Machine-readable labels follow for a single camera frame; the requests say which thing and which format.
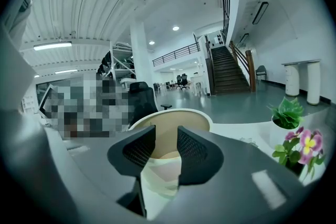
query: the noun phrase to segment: staircase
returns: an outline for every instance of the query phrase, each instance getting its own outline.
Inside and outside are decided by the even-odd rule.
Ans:
[[[250,86],[232,54],[225,46],[212,49],[215,93],[250,91]]]

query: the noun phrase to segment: potted plant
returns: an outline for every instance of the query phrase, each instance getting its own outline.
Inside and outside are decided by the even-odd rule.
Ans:
[[[297,98],[292,101],[285,97],[278,107],[272,110],[272,124],[270,128],[270,146],[274,148],[285,140],[288,132],[296,132],[301,122],[303,108]]]
[[[300,127],[297,132],[289,132],[282,145],[276,145],[273,157],[279,157],[279,163],[298,177],[303,167],[308,165],[306,176],[315,173],[314,164],[321,165],[325,159],[323,154],[322,134],[315,130],[311,133],[308,129]]]

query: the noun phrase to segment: wooden handrail post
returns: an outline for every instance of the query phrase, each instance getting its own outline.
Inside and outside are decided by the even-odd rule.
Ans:
[[[230,45],[231,45],[231,50],[232,50],[233,58],[238,63],[237,52],[236,52],[236,49],[235,49],[235,45],[233,44],[232,41],[230,41]]]
[[[253,58],[250,50],[245,52],[247,58],[247,66],[250,75],[250,88],[251,92],[256,91],[256,72],[254,70]]]

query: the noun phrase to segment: chair armrest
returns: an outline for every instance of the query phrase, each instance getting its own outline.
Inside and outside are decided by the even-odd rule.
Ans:
[[[169,108],[172,107],[171,104],[162,104],[161,106],[162,106],[165,110],[167,110],[167,109],[169,109]]]

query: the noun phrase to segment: wall light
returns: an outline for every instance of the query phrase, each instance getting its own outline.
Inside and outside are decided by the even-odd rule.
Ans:
[[[61,74],[61,73],[67,73],[67,72],[76,72],[78,71],[77,69],[71,69],[71,70],[64,70],[64,71],[57,71],[55,74]]]
[[[256,25],[260,21],[267,7],[268,7],[268,2],[262,2],[262,4],[259,7],[256,17],[254,18],[252,22],[253,25]]]
[[[239,43],[244,43],[249,35],[250,35],[249,33],[244,34]]]
[[[63,47],[71,47],[71,42],[60,42],[54,44],[42,44],[34,46],[34,50],[46,50],[46,49],[54,49],[54,48],[63,48]]]

